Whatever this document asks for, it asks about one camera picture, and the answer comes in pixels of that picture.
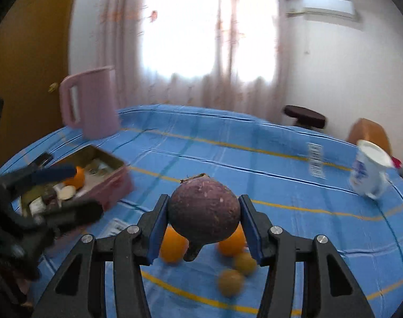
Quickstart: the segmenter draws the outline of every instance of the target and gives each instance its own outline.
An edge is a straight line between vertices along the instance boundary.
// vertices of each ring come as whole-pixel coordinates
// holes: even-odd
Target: tablecloth
[[[123,159],[135,189],[86,229],[96,237],[114,219],[136,223],[160,194],[171,195],[181,178],[207,173],[237,196],[248,194],[274,225],[301,237],[327,235],[376,317],[387,318],[396,310],[403,299],[403,179],[395,170],[388,172],[389,189],[373,201],[355,194],[348,183],[356,147],[319,132],[188,106],[144,105],[119,114],[122,128],[113,136],[88,141],[80,130],[65,127],[19,152],[0,173],[27,165],[44,151],[59,160],[87,144]],[[323,178],[310,171],[309,144],[322,148]],[[78,238],[57,255],[43,256],[42,277],[32,286],[35,301]],[[226,299],[216,281],[230,264],[215,245],[207,245],[193,262],[169,266],[156,259],[142,267],[153,318],[255,317],[267,268],[247,278],[239,296]],[[112,264],[106,267],[107,314],[115,317]],[[298,264],[295,317],[301,313],[302,293],[303,265]]]

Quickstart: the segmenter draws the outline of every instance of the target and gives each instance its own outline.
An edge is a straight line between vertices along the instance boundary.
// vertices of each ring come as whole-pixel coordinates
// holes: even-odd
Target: purple beetroot
[[[206,244],[228,238],[240,222],[240,204],[230,189],[202,173],[182,180],[168,204],[172,227],[189,241],[190,262]]]

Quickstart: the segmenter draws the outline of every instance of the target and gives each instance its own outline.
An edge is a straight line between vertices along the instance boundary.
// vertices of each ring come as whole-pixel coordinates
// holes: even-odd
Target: sheer curtain
[[[204,106],[276,121],[279,1],[104,0],[98,65],[117,68],[118,106]]]

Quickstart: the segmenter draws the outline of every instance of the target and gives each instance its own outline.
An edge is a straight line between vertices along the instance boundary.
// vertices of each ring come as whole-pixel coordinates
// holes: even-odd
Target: wooden door
[[[72,5],[17,0],[0,24],[0,165],[62,127],[59,92],[49,90],[68,73]]]

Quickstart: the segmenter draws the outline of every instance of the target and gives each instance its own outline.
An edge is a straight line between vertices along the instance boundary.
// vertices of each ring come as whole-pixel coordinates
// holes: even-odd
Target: pink plastic jug
[[[114,67],[92,69],[65,78],[60,84],[63,123],[71,128],[81,128],[82,135],[90,140],[117,133],[120,123],[113,97],[115,85]],[[73,86],[77,90],[78,119],[72,109]]]

